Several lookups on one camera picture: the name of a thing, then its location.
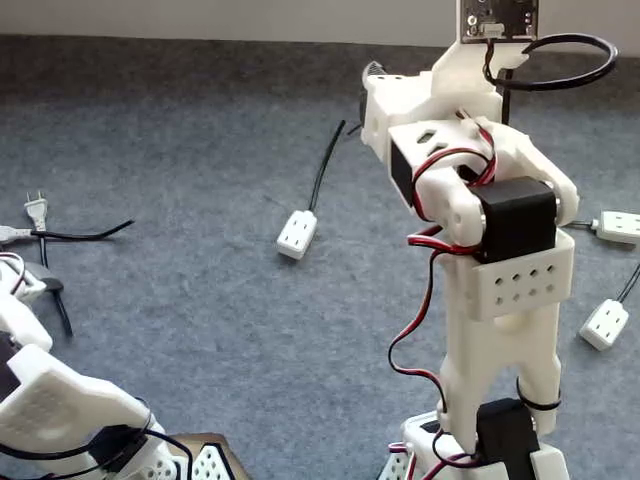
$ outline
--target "power plug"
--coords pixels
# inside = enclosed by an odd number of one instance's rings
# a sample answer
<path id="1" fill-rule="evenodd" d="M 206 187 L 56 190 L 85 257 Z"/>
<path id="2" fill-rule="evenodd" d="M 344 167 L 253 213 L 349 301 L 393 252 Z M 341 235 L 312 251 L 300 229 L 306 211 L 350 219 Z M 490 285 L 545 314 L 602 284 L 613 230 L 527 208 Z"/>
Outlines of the power plug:
<path id="1" fill-rule="evenodd" d="M 589 317 L 580 335 L 600 351 L 613 346 L 629 320 L 629 313 L 620 302 L 606 300 Z"/>
<path id="2" fill-rule="evenodd" d="M 313 212 L 293 212 L 278 237 L 278 252 L 295 260 L 302 259 L 311 245 L 317 225 L 318 219 Z"/>
<path id="3" fill-rule="evenodd" d="M 603 240 L 632 245 L 640 244 L 640 215 L 602 212 L 600 220 L 594 220 L 591 228 Z"/>

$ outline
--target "gray carpet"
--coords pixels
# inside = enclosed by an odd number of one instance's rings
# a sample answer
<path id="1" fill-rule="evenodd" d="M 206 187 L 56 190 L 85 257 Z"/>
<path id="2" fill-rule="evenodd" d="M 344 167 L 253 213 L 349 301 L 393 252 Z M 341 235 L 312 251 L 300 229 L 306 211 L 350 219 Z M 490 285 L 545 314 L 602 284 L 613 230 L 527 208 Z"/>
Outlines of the gray carpet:
<path id="1" fill-rule="evenodd" d="M 424 288 L 426 252 L 405 246 L 419 224 L 353 137 L 329 166 L 308 256 L 280 258 L 274 240 L 306 205 L 336 123 L 356 120 L 363 65 L 412 73 L 440 52 L 0 38 L 0 223 L 27 226 L 22 204 L 37 189 L 51 229 L 137 220 L 111 242 L 51 245 L 77 332 L 66 342 L 50 299 L 38 302 L 55 355 L 144 397 L 170 432 L 226 434 L 258 480 L 374 479 L 400 423 L 436 401 L 431 386 L 386 363 Z M 593 61 L 548 54 L 526 71 L 567 74 Z M 624 60 L 595 86 L 515 96 L 514 126 L 574 179 L 585 219 L 640 210 L 638 78 L 640 61 Z M 565 403 L 549 440 L 572 478 L 635 478 L 640 290 L 612 351 L 576 333 L 638 255 L 575 237 L 559 343 Z M 15 250 L 37 259 L 35 246 Z M 400 348 L 404 363 L 439 368 L 441 295 Z M 505 374 L 492 395 L 514 390 Z"/>

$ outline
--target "white plastic bracket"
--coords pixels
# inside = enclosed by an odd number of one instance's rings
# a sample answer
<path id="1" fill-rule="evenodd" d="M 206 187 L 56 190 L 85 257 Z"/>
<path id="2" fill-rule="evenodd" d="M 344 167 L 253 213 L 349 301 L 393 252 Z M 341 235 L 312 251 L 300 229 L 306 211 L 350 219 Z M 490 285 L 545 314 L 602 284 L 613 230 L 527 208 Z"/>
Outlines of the white plastic bracket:
<path id="1" fill-rule="evenodd" d="M 475 450 L 476 414 L 499 371 L 517 365 L 532 402 L 557 402 L 560 302 L 570 295 L 574 242 L 558 230 L 556 248 L 481 265 L 446 256 L 447 356 L 441 381 L 448 412 L 440 423 L 465 452 Z M 532 410 L 538 435 L 555 429 L 556 411 Z"/>

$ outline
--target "circuit board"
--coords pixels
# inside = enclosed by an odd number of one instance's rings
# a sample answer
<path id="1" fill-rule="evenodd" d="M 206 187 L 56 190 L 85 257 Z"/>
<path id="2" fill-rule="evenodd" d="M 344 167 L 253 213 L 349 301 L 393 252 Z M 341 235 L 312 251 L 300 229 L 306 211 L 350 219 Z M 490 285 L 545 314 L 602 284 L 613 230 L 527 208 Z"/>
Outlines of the circuit board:
<path id="1" fill-rule="evenodd" d="M 460 0 L 462 43 L 524 43 L 538 37 L 538 0 Z"/>

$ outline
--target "white wall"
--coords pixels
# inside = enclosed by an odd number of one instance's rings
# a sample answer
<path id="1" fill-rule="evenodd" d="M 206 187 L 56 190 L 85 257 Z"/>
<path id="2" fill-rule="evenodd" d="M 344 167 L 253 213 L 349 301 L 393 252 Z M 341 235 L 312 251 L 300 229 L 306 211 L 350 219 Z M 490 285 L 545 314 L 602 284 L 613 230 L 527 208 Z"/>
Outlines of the white wall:
<path id="1" fill-rule="evenodd" d="M 640 55 L 638 0 L 540 0 L 544 33 Z M 445 46 L 455 0 L 0 0 L 0 32 Z"/>

